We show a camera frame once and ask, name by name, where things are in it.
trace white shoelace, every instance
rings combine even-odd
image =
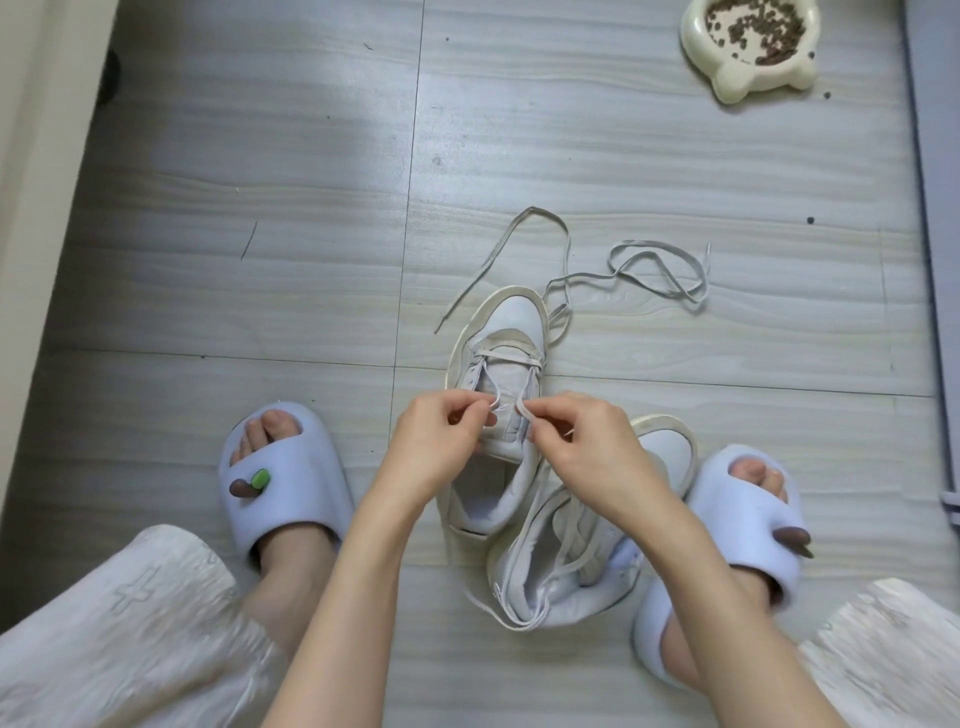
[[[523,522],[523,526],[520,528],[519,534],[517,534],[514,542],[510,544],[510,548],[508,549],[510,552],[510,560],[507,562],[507,568],[504,570],[507,580],[512,578],[514,569],[516,568],[516,561],[519,558],[519,549],[516,548],[516,545],[523,543],[523,541],[527,538],[534,519],[537,517],[540,509],[548,500],[548,498],[544,498],[543,496],[548,492],[547,483],[549,480],[549,473],[544,473],[541,478],[542,480],[537,487],[537,491],[534,493],[533,504],[531,505],[530,510],[527,512],[527,518]],[[596,555],[597,551],[600,549],[600,545],[603,542],[603,532],[599,527],[598,521],[597,526],[594,527],[593,532],[590,534],[590,538],[587,541],[584,552],[569,564],[564,563],[567,556],[570,555],[570,549],[573,546],[573,539],[577,535],[577,527],[580,522],[580,517],[587,509],[587,507],[573,495],[569,496],[569,501],[567,504],[570,508],[570,513],[568,514],[566,526],[564,527],[564,538],[561,541],[560,549],[557,551],[557,556],[554,558],[553,570],[547,575],[547,577],[543,580],[543,583],[540,584],[537,589],[538,596],[548,592],[550,587],[560,577],[580,570],[590,559]],[[500,605],[500,609],[502,609],[503,613],[507,616],[509,621],[506,621],[499,614],[497,614],[493,607],[474,596],[469,589],[464,589],[464,593],[467,595],[467,599],[469,599],[473,604],[496,619],[501,626],[511,630],[512,632],[529,632],[534,630],[543,624],[550,614],[550,594],[547,594],[543,597],[543,601],[537,606],[537,610],[534,612],[532,617],[529,619],[521,619],[516,613],[516,610],[511,606],[510,602],[505,598],[502,590],[500,589],[500,585],[494,584],[493,596]]]
[[[480,362],[480,373],[477,376],[477,381],[480,380],[480,376],[483,374],[487,375],[487,379],[490,381],[490,384],[493,385],[493,390],[495,392],[496,399],[493,401],[493,404],[490,405],[490,410],[493,412],[498,406],[500,406],[500,401],[503,398],[503,391],[500,389],[500,385],[496,383],[496,379],[493,378],[493,374],[490,371],[488,362],[491,359],[498,359],[500,361],[510,361],[514,364],[522,364],[527,369],[527,378],[524,381],[523,386],[520,388],[520,391],[516,394],[514,398],[514,403],[516,411],[519,412],[523,417],[525,417],[530,422],[534,421],[534,416],[530,413],[530,410],[526,408],[526,405],[523,403],[523,394],[530,387],[530,382],[538,373],[543,371],[543,362],[539,359],[534,359],[530,356],[520,356],[518,354],[510,354],[506,352],[492,352],[487,349],[471,349],[470,350],[474,356],[482,356],[483,359]]]
[[[555,285],[562,284],[564,287],[564,301],[551,310],[547,317],[550,327],[553,327],[553,325],[562,317],[564,319],[563,328],[555,338],[551,339],[550,344],[555,344],[562,339],[567,328],[570,326],[570,319],[572,318],[573,314],[573,304],[570,302],[570,282],[577,278],[592,280],[624,279],[633,285],[639,286],[645,291],[649,291],[655,296],[660,296],[661,298],[672,301],[686,301],[694,306],[701,305],[707,299],[709,294],[708,275],[710,245],[707,245],[707,251],[704,254],[704,259],[701,261],[693,254],[688,253],[683,248],[674,245],[673,243],[664,243],[659,240],[621,240],[620,242],[615,243],[610,248],[610,252],[607,253],[607,267],[610,269],[609,273],[592,273],[590,271],[570,273],[570,248],[572,246],[570,228],[567,227],[564,218],[562,218],[560,215],[551,212],[548,209],[543,209],[542,207],[530,206],[520,212],[519,215],[511,221],[510,225],[507,226],[507,229],[503,231],[500,239],[497,241],[496,245],[493,246],[493,250],[490,251],[487,259],[484,261],[483,265],[480,266],[480,269],[477,271],[473,279],[459,294],[457,294],[453,301],[450,302],[450,305],[446,307],[444,315],[441,317],[440,322],[433,331],[434,333],[437,333],[441,329],[441,327],[444,325],[444,321],[446,321],[446,319],[450,316],[450,314],[453,312],[453,309],[457,307],[457,304],[460,303],[463,297],[470,292],[473,286],[476,285],[477,282],[479,282],[479,280],[491,269],[493,262],[496,260],[497,256],[500,255],[500,252],[507,244],[510,236],[514,234],[514,231],[519,224],[532,215],[539,215],[540,217],[545,217],[548,220],[552,220],[560,226],[561,230],[563,230],[564,234],[566,235],[566,246],[564,249],[564,274],[558,278],[548,281],[543,289],[543,298],[546,300],[550,294],[551,288],[553,288]],[[616,258],[621,253],[630,250],[634,250],[634,252],[627,255],[627,257],[620,262],[615,262]],[[693,272],[694,278],[697,279],[697,282],[690,286],[684,286],[678,280],[677,276],[674,275],[673,271],[670,270],[670,266],[667,265],[659,251],[674,255],[686,263],[686,265],[689,266],[690,270]],[[660,270],[660,273],[669,282],[669,287],[658,287],[652,283],[645,282],[631,270],[635,263],[644,259],[653,260],[657,264],[657,268]]]

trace white pants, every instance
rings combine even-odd
[[[960,618],[903,581],[800,651],[854,728],[960,725]],[[0,725],[258,726],[286,668],[213,550],[159,525],[0,637]]]
[[[258,726],[287,668],[213,550],[170,525],[0,637],[0,725]]]

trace laminate flooring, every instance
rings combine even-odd
[[[574,285],[546,387],[790,469],[817,554],[791,636],[882,576],[960,606],[899,3],[822,0],[814,88],[734,109],[684,60],[684,6],[123,0],[122,86],[90,129],[0,532],[4,623],[157,522],[249,584],[215,464],[264,402],[314,407],[362,496],[473,308],[560,273],[560,231],[531,220],[433,334],[529,205],[566,219],[571,269],[621,238],[710,244],[697,314]],[[518,636],[461,595],[475,560],[447,559],[430,507],[387,725],[712,724],[633,661],[639,593]]]

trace sneaker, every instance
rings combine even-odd
[[[670,484],[683,497],[693,479],[693,433],[669,415],[633,420],[634,432]],[[528,631],[574,624],[610,609],[630,593],[643,554],[619,528],[574,497],[544,464],[525,523],[505,531],[487,558],[487,576],[505,627]]]
[[[540,451],[527,439],[533,417],[523,400],[540,396],[546,332],[543,299],[508,286],[484,301],[453,348],[446,389],[496,397],[496,425],[484,428],[477,454],[437,496],[444,522],[461,535],[486,540],[501,531],[534,482]]]

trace pet food bowl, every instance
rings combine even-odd
[[[693,0],[680,30],[684,51],[723,104],[817,78],[820,9],[814,0]]]

